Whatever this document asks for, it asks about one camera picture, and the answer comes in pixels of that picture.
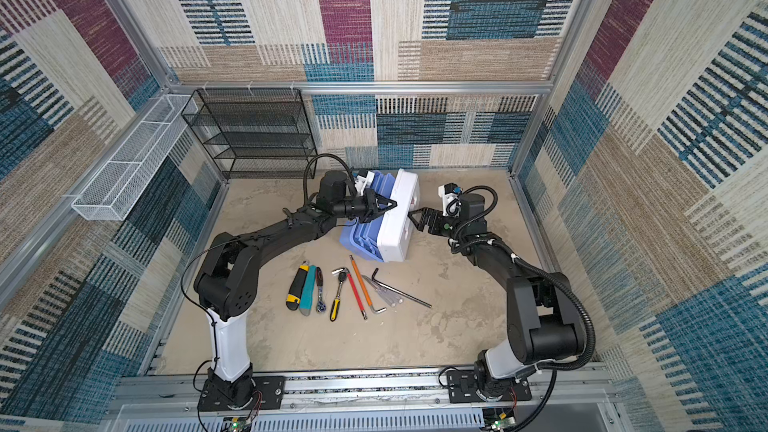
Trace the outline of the white and blue toolbox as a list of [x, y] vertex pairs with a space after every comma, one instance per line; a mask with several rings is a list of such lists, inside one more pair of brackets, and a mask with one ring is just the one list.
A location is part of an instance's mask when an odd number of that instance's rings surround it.
[[365, 260], [404, 262], [414, 232], [408, 213], [420, 204], [419, 176], [404, 169], [395, 176], [375, 172], [369, 189], [395, 200], [397, 207], [369, 223], [348, 222], [342, 227], [340, 243]]

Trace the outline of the yellow black handle ratchet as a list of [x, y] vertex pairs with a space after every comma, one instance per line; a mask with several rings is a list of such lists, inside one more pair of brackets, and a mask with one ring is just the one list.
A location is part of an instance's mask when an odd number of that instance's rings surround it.
[[349, 270], [346, 267], [341, 267], [341, 268], [335, 269], [332, 272], [332, 274], [337, 278], [338, 286], [337, 286], [336, 295], [332, 303], [329, 318], [331, 322], [335, 322], [339, 315], [339, 309], [341, 304], [341, 294], [342, 294], [344, 283], [346, 282], [349, 276]]

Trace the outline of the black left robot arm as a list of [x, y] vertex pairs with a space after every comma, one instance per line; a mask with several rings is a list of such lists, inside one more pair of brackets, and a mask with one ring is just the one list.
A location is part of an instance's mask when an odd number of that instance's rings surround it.
[[208, 317], [213, 348], [204, 393], [219, 394], [230, 409], [242, 409], [255, 398], [242, 315], [257, 297], [260, 269], [325, 236], [340, 219], [368, 223], [397, 207], [395, 200], [371, 188], [358, 190], [351, 168], [331, 153], [309, 159], [302, 173], [302, 192], [302, 206], [286, 209], [283, 220], [253, 232], [217, 235], [193, 283], [199, 307]]

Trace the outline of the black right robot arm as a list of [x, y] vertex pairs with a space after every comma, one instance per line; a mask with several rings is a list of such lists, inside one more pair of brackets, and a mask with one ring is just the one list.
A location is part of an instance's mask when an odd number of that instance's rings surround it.
[[408, 213], [419, 231], [447, 239], [450, 252], [487, 272], [506, 292], [506, 338], [479, 353], [474, 364], [477, 395], [498, 401], [515, 382], [541, 370], [578, 370], [593, 358], [594, 323], [562, 273], [550, 273], [517, 254], [488, 230], [486, 217], [498, 205], [490, 186], [439, 188], [441, 209]]

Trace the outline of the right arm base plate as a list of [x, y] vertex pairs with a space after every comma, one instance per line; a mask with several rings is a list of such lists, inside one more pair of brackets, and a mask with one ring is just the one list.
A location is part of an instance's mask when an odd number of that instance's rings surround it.
[[474, 370], [451, 368], [439, 381], [446, 386], [451, 403], [514, 402], [532, 399], [527, 383], [515, 379], [496, 380]]

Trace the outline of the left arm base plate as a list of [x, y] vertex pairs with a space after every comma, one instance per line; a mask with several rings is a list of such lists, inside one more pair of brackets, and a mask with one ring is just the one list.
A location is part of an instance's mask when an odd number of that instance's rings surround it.
[[285, 376], [244, 376], [227, 382], [213, 374], [206, 379], [198, 401], [200, 412], [245, 413], [281, 407]]

